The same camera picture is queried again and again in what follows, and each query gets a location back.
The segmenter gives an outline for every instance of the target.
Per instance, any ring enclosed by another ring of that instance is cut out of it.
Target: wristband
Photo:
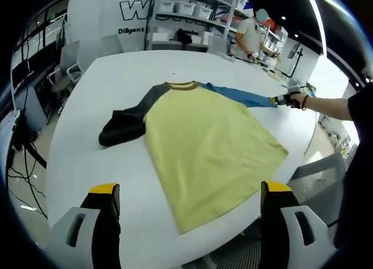
[[[306,95],[306,97],[303,100],[302,107],[301,107],[303,111],[306,110],[306,108],[304,108],[304,105],[305,105],[305,102],[306,102],[306,100],[307,100],[308,97],[309,97],[309,95]]]

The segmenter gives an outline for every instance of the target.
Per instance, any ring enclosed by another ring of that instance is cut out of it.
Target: white table
[[[179,235],[144,137],[110,148],[98,143],[98,134],[114,109],[137,105],[154,85],[191,80],[266,96],[286,92],[259,66],[212,54],[143,51],[96,59],[71,94],[51,143],[46,187],[51,226],[71,207],[80,206],[91,187],[117,182],[122,267],[171,268],[225,244],[258,218],[259,192],[226,215]],[[302,165],[315,129],[315,113],[288,107],[250,111],[288,149],[273,178],[287,183]]]
[[[6,183],[7,171],[6,163],[8,160],[8,153],[10,143],[13,138],[14,128],[20,116],[19,110],[12,110],[8,113],[2,121],[0,121],[0,180]]]

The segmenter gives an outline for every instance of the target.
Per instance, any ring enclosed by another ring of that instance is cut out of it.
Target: black sleeve
[[[349,98],[349,110],[361,143],[370,142],[373,130],[373,84]]]
[[[113,111],[110,121],[105,125],[98,137],[102,146],[114,146],[135,140],[145,134],[143,118],[145,113],[133,107],[124,111]]]
[[[154,103],[170,88],[167,84],[152,87],[139,105],[123,110],[113,111],[110,121],[98,136],[102,146],[114,146],[135,140],[145,134],[144,117]]]

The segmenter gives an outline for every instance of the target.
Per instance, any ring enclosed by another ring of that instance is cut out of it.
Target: blue sleeve
[[[230,89],[228,87],[216,87],[211,83],[203,84],[200,86],[204,89],[214,91],[236,102],[244,104],[246,107],[272,107],[276,108],[276,103],[270,101],[269,97],[264,97],[254,93],[248,93],[242,90]]]

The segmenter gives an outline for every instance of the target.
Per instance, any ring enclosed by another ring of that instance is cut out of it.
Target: yellow t-shirt
[[[196,83],[169,87],[145,115],[146,142],[186,233],[252,196],[288,152],[245,105]]]

